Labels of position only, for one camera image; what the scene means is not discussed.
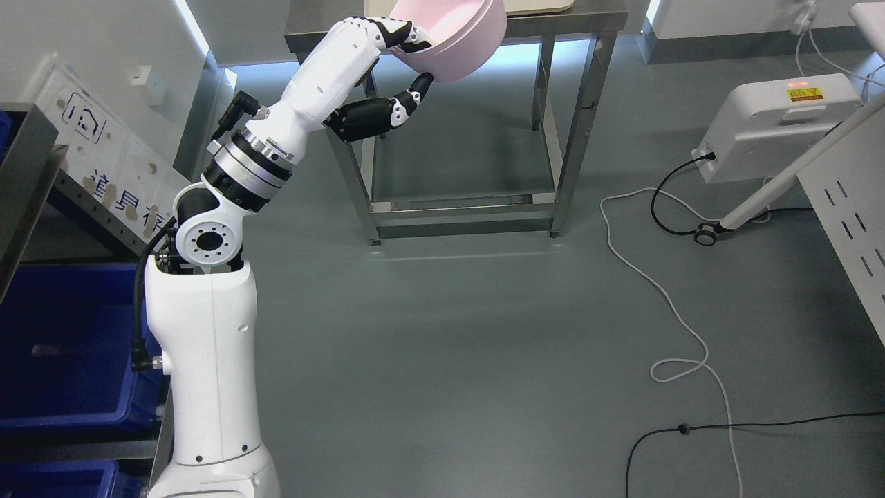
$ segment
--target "power cord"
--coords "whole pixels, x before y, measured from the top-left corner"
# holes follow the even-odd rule
[[[870,82],[873,81],[876,75],[882,70],[885,69],[885,64],[882,64],[879,67],[876,67],[870,74],[866,76],[866,81],[864,82],[864,88],[860,92],[860,96],[864,99],[865,103],[870,102]]]
[[[681,202],[683,206],[688,207],[692,212],[694,212],[695,215],[697,215],[698,218],[700,218],[701,220],[703,220],[705,222],[715,223],[715,222],[719,221],[719,220],[715,220],[712,218],[705,218],[705,217],[697,214],[697,212],[694,209],[692,209],[690,206],[688,206],[685,202],[681,201],[681,199],[678,199],[671,194],[667,194],[666,192],[664,192],[662,190],[664,188],[664,186],[666,185],[666,183],[669,182],[670,179],[673,178],[674,175],[676,175],[677,173],[679,173],[680,171],[682,171],[686,167],[696,164],[697,162],[702,161],[702,160],[714,160],[714,159],[716,159],[716,155],[714,153],[710,152],[709,154],[701,156],[697,159],[690,160],[689,162],[682,164],[682,165],[678,166],[676,169],[674,169],[673,171],[671,171],[667,176],[664,177],[664,180],[661,181],[661,183],[658,185],[658,187],[656,189],[653,189],[655,193],[652,194],[652,196],[651,196],[651,204],[650,204],[651,218],[655,221],[655,223],[663,231],[666,231],[667,233],[670,233],[670,234],[673,234],[673,235],[679,236],[679,237],[695,235],[695,232],[697,232],[697,230],[685,230],[685,231],[673,230],[670,227],[667,227],[662,221],[660,221],[660,218],[658,218],[656,206],[657,206],[657,202],[658,202],[658,194],[661,194],[661,193],[665,193],[669,197],[677,199],[678,202]],[[767,216],[771,216],[771,214],[773,214],[773,213],[803,212],[803,211],[813,211],[813,210],[814,209],[811,207],[779,207],[777,209],[770,209],[769,208],[769,209],[766,209],[765,211],[763,211],[762,213],[757,214],[753,218],[750,218],[748,222],[759,222],[762,218],[765,218]]]
[[[148,264],[148,258],[159,244],[160,239],[175,226],[175,218],[170,218],[160,231],[154,234],[148,244],[138,256],[138,266],[135,267],[135,288],[133,289],[133,310],[135,313],[132,321],[132,371],[145,371],[153,369],[151,358],[148,357],[148,348],[142,335],[142,307],[144,304],[144,267]]]
[[[690,160],[689,162],[687,162],[687,163],[685,163],[685,164],[683,164],[683,165],[677,167],[677,168],[674,169],[673,171],[671,171],[667,176],[664,177],[664,180],[661,180],[660,185],[658,185],[658,187],[657,187],[656,189],[654,189],[655,193],[651,196],[651,207],[650,207],[650,209],[651,209],[651,218],[654,219],[655,223],[656,223],[661,229],[663,229],[664,231],[666,231],[666,232],[668,232],[668,233],[671,233],[671,234],[673,234],[673,235],[677,235],[677,236],[680,236],[680,237],[681,237],[681,236],[694,235],[694,234],[695,234],[695,231],[694,231],[694,230],[691,230],[691,231],[677,231],[677,230],[673,230],[673,229],[667,227],[663,222],[661,222],[661,221],[659,220],[659,218],[658,218],[658,214],[655,212],[655,203],[658,201],[658,194],[661,193],[661,191],[662,191],[661,189],[664,188],[664,185],[666,185],[666,183],[669,182],[669,181],[670,181],[670,178],[673,178],[674,175],[676,175],[677,173],[679,173],[680,171],[682,171],[682,170],[685,169],[686,167],[689,167],[689,166],[691,166],[691,165],[693,165],[693,164],[696,164],[697,162],[700,162],[700,161],[702,161],[702,160],[715,160],[715,159],[716,159],[716,154],[710,152],[709,154],[705,154],[705,155],[703,155],[703,156],[701,156],[701,157],[699,157],[699,158],[697,158],[697,159]]]
[[[844,67],[839,66],[838,64],[836,64],[832,60],[824,57],[824,54],[820,53],[820,49],[818,48],[818,44],[814,41],[814,31],[812,30],[811,27],[808,27],[808,39],[812,41],[812,46],[814,47],[814,51],[818,52],[818,56],[820,58],[822,58],[824,60],[824,62],[826,62],[827,64],[831,65],[832,67],[835,67],[836,69],[838,69],[846,74],[854,76],[855,78],[861,80],[862,82],[869,82],[874,85],[879,85],[879,86],[885,88],[885,83],[879,83],[872,78],[865,78],[864,76],[861,76],[860,74],[855,74],[855,73],[849,71],[848,69],[845,69]]]
[[[630,498],[630,466],[633,463],[633,456],[636,452],[636,449],[639,447],[642,442],[651,436],[656,434],[661,434],[664,432],[678,432],[683,436],[689,435],[692,431],[702,431],[705,429],[737,429],[743,427],[782,427],[785,425],[800,425],[800,424],[809,424],[812,422],[823,422],[825,420],[835,420],[837,418],[849,418],[849,417],[862,417],[862,416],[885,416],[885,411],[874,411],[874,412],[866,412],[866,413],[844,413],[841,415],[832,415],[832,416],[820,416],[817,418],[806,418],[805,420],[794,420],[791,422],[777,422],[771,424],[710,424],[710,425],[699,425],[697,427],[691,427],[688,424],[680,424],[678,427],[672,429],[658,429],[656,431],[647,432],[641,438],[639,438],[636,443],[634,443],[633,448],[630,449],[630,457],[627,458],[627,475],[624,479],[624,496],[625,498]]]
[[[683,167],[687,167],[689,164],[691,164],[691,163],[682,165],[679,169],[681,169]],[[644,271],[639,269],[639,267],[637,267],[635,264],[628,261],[627,258],[625,258],[623,255],[621,255],[621,253],[619,253],[618,250],[615,249],[614,245],[612,244],[612,224],[609,222],[608,216],[605,214],[605,203],[610,200],[614,200],[614,199],[618,199],[618,198],[632,197],[634,195],[637,195],[637,194],[640,194],[643,192],[647,192],[647,191],[654,191],[655,196],[657,196],[658,194],[666,195],[667,197],[675,200],[676,202],[678,202],[679,204],[684,206],[691,213],[693,213],[698,218],[701,218],[702,220],[711,221],[711,219],[703,217],[697,210],[695,210],[695,208],[691,207],[684,200],[674,196],[670,192],[661,190],[661,186],[658,186],[656,189],[652,188],[652,187],[646,187],[644,189],[640,189],[638,191],[632,191],[627,194],[610,196],[610,197],[602,199],[599,202],[599,212],[602,214],[603,220],[605,221],[605,236],[606,236],[606,241],[608,242],[609,250],[611,250],[612,253],[619,260],[621,260],[621,262],[623,262],[624,264],[629,266],[633,271],[635,271],[640,276],[642,276],[650,284],[654,285],[655,288],[657,288],[658,291],[660,291],[661,294],[663,294],[664,298],[666,299],[667,304],[670,306],[670,310],[673,311],[673,315],[676,317],[676,320],[678,320],[679,323],[682,325],[682,327],[685,328],[685,330],[688,331],[692,336],[694,336],[694,338],[697,339],[697,341],[699,343],[701,343],[701,347],[704,349],[704,359],[701,360],[700,362],[697,360],[690,360],[690,359],[686,359],[686,358],[667,358],[667,359],[661,360],[659,362],[655,362],[653,365],[651,365],[651,368],[649,370],[649,376],[651,377],[652,380],[654,380],[655,382],[657,382],[659,384],[668,384],[670,382],[673,382],[674,380],[677,380],[679,378],[682,378],[682,377],[685,377],[689,374],[692,374],[702,368],[707,369],[708,371],[710,371],[710,373],[716,379],[716,383],[719,385],[720,391],[722,392],[722,400],[725,402],[727,422],[728,422],[728,424],[732,424],[731,404],[728,402],[728,395],[725,390],[725,385],[722,383],[722,379],[720,378],[719,374],[716,373],[716,370],[714,370],[710,365],[707,364],[707,361],[710,359],[710,348],[707,346],[707,343],[704,341],[704,338],[702,338],[697,332],[695,332],[695,330],[692,329],[691,326],[688,323],[686,323],[686,321],[682,318],[682,315],[680,315],[679,310],[676,309],[676,305],[673,303],[673,299],[670,297],[670,294],[666,291],[666,289],[664,289],[664,287],[661,284],[659,284],[655,279],[651,278],[648,274],[646,274]],[[683,364],[688,364],[688,365],[693,365],[693,366],[690,367],[689,369],[684,370],[683,372],[675,374],[671,377],[661,378],[655,374],[655,370],[657,370],[658,367],[660,367],[662,365],[670,364],[670,363],[683,363]],[[743,476],[741,475],[741,466],[737,462],[737,452],[735,450],[735,437],[734,437],[734,434],[733,434],[733,431],[731,428],[728,429],[728,445],[731,447],[731,456],[732,456],[732,460],[735,463],[735,474],[737,476],[738,497],[743,498]]]
[[[732,460],[735,464],[735,475],[737,476],[737,485],[738,485],[738,497],[743,498],[743,476],[741,474],[741,466],[738,463],[737,451],[735,449],[735,436],[734,436],[734,431],[733,431],[733,428],[735,426],[732,424],[731,404],[728,401],[728,394],[726,392],[725,385],[722,383],[722,379],[720,378],[719,374],[716,373],[716,370],[714,370],[709,364],[707,364],[708,360],[710,359],[710,348],[707,346],[707,343],[706,343],[706,341],[704,341],[704,338],[702,338],[700,336],[700,334],[698,334],[682,318],[681,314],[679,313],[679,310],[676,308],[676,305],[673,303],[673,299],[670,297],[670,294],[666,291],[666,289],[661,284],[659,284],[655,279],[653,279],[651,276],[649,276],[647,273],[645,273],[644,271],[639,269],[639,267],[637,267],[635,264],[628,261],[627,258],[625,258],[621,253],[619,253],[617,249],[615,249],[614,244],[612,243],[612,224],[609,221],[608,215],[605,213],[605,203],[608,201],[620,199],[620,198],[629,198],[629,197],[633,197],[633,196],[638,195],[643,192],[652,191],[652,192],[654,192],[652,195],[652,201],[651,201],[652,216],[655,218],[655,221],[658,223],[658,226],[661,226],[665,230],[667,230],[667,228],[662,226],[663,224],[659,222],[657,216],[655,215],[655,211],[654,211],[655,200],[657,199],[658,195],[661,195],[661,194],[676,201],[678,204],[680,204],[681,206],[688,209],[694,216],[698,217],[699,219],[706,221],[706,222],[716,222],[717,220],[713,220],[712,218],[708,218],[708,217],[700,214],[694,207],[689,205],[687,202],[685,202],[681,198],[678,198],[675,195],[673,195],[672,193],[663,190],[664,184],[671,177],[673,177],[673,175],[675,175],[677,172],[684,169],[685,167],[688,167],[688,166],[698,162],[699,160],[703,160],[704,157],[698,158],[697,160],[692,160],[686,164],[683,164],[683,165],[677,167],[673,172],[670,173],[670,175],[668,175],[664,179],[663,182],[661,182],[661,184],[657,188],[646,187],[643,189],[639,189],[637,191],[632,191],[632,192],[629,192],[626,194],[621,194],[621,195],[610,196],[610,197],[602,199],[599,202],[599,212],[602,214],[603,220],[605,221],[605,236],[606,236],[606,242],[608,243],[609,250],[612,251],[612,253],[615,255],[615,257],[617,257],[621,262],[626,264],[633,271],[638,273],[642,278],[644,278],[650,284],[654,285],[655,288],[657,288],[659,292],[661,292],[661,294],[664,296],[664,299],[666,299],[666,302],[669,305],[670,310],[673,312],[673,315],[676,317],[676,320],[679,321],[679,323],[682,325],[682,327],[686,331],[688,331],[695,339],[697,339],[697,341],[701,344],[701,347],[704,349],[704,358],[701,361],[690,360],[687,358],[667,358],[667,359],[661,360],[659,362],[655,362],[654,364],[651,365],[651,368],[649,370],[649,376],[651,377],[652,380],[654,380],[655,382],[657,382],[659,384],[668,384],[670,382],[673,382],[674,380],[677,380],[679,378],[690,375],[700,369],[707,369],[713,375],[713,378],[715,378],[716,383],[719,385],[720,391],[722,392],[722,400],[725,403],[726,419],[727,419],[727,424],[720,424],[720,425],[717,425],[716,427],[728,428],[728,445],[731,449]],[[805,209],[810,209],[810,208],[788,207],[788,208],[779,208],[779,209],[768,209],[764,213],[762,213],[762,214],[758,215],[756,218],[754,218],[754,221],[756,221],[760,218],[763,218],[765,216],[770,216],[771,213],[776,213],[776,212],[781,212],[781,211],[805,210]],[[667,230],[667,231],[669,231],[670,233],[675,232],[675,230]],[[683,372],[675,374],[671,377],[665,377],[665,378],[658,377],[658,375],[655,373],[656,370],[658,369],[658,367],[661,367],[666,364],[671,364],[671,363],[688,364],[688,365],[691,365],[691,367],[688,368],[687,370],[684,370]],[[652,434],[656,434],[656,433],[660,433],[660,432],[671,432],[671,431],[672,430],[664,429],[664,430],[660,430],[657,432],[652,432],[652,433],[644,436],[643,439],[646,437],[649,437]],[[631,450],[631,452],[630,452],[630,460],[627,463],[627,475],[628,476],[629,476],[629,462],[632,461],[633,453],[635,452],[635,447],[638,446],[639,442],[642,442],[642,440],[638,441],[637,444],[634,445],[634,449]]]

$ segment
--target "warning label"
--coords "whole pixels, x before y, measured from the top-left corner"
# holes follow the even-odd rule
[[[787,95],[789,95],[789,99],[793,102],[824,99],[824,94],[820,91],[819,88],[789,89],[787,90]]]

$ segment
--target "connector plug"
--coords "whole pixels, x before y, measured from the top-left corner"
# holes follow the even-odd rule
[[[796,20],[793,21],[793,29],[789,30],[790,33],[793,35],[803,35],[812,26],[814,18],[817,17],[817,15],[817,0],[805,0],[805,3],[802,4],[802,7],[799,9],[799,15],[796,16]]]

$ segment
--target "tabletop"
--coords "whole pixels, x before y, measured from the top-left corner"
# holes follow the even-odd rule
[[[292,0],[285,34],[289,51],[311,51],[337,21],[364,10],[364,0]],[[504,37],[619,31],[628,14],[623,0],[575,0],[562,12],[510,16]]]

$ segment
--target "caster wheel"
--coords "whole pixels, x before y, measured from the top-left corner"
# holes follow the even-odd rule
[[[705,247],[713,247],[718,238],[715,227],[710,223],[701,223],[695,231],[695,242]]]

